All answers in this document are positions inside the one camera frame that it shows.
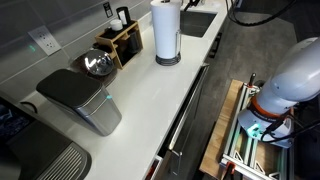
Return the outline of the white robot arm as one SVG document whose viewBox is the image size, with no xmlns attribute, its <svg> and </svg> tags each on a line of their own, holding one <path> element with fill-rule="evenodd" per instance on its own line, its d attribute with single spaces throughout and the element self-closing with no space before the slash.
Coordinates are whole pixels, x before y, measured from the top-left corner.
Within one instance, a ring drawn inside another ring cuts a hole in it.
<svg viewBox="0 0 320 180">
<path fill-rule="evenodd" d="M 294 45 L 237 120 L 247 135 L 282 148 L 292 146 L 293 123 L 284 116 L 320 93 L 320 38 Z"/>
</svg>

